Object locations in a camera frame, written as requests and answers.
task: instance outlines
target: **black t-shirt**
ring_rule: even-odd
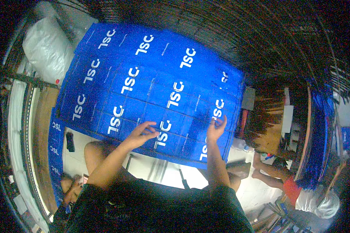
[[[85,184],[66,232],[254,232],[233,189],[212,193],[144,180],[108,191]]]

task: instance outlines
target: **bare foot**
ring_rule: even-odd
[[[255,169],[252,173],[252,178],[258,178],[259,175],[261,174],[260,170],[259,169]]]
[[[253,157],[253,167],[255,169],[259,169],[259,165],[261,164],[261,155],[257,152],[254,152],[254,157]]]

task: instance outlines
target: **black phone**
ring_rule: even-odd
[[[73,133],[67,132],[66,133],[66,149],[69,150],[69,152],[75,152],[75,147],[74,147],[74,140],[73,140]]]

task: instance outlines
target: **tiled floor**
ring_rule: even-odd
[[[63,149],[64,172],[67,172],[70,175],[88,174],[84,161],[84,146],[88,142],[96,141],[96,139],[78,133],[72,129],[66,129],[66,131],[72,132],[74,134],[75,152],[69,152],[66,149],[65,141]],[[144,180],[149,180],[152,182],[157,181],[158,183],[172,187],[184,188],[178,170],[180,168],[190,188],[202,189],[208,184],[207,180],[194,167],[188,167],[169,162],[166,169],[164,170],[163,167],[160,167],[158,165],[160,164],[158,159],[137,153],[132,154],[134,154],[134,157],[131,159],[128,171],[137,178],[142,178]],[[247,153],[232,147],[229,151],[228,161],[231,162],[245,159],[248,163],[253,161],[253,155],[254,152]],[[128,157],[129,155],[123,163],[123,166],[126,166]],[[263,205],[265,203],[275,202],[276,199],[282,194],[282,191],[280,189],[271,188],[264,184],[262,181],[253,179],[253,170],[253,167],[251,167],[249,176],[241,181],[240,188],[236,193],[236,196],[247,215],[250,212],[258,212],[263,208]],[[162,182],[154,178],[155,174],[158,172],[162,175]]]

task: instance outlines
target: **blue flattened box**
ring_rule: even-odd
[[[144,121],[159,136],[135,149],[206,168],[206,130],[226,115],[224,161],[240,114],[243,74],[203,45],[168,30],[96,23],[78,44],[57,100],[66,127],[118,143]]]

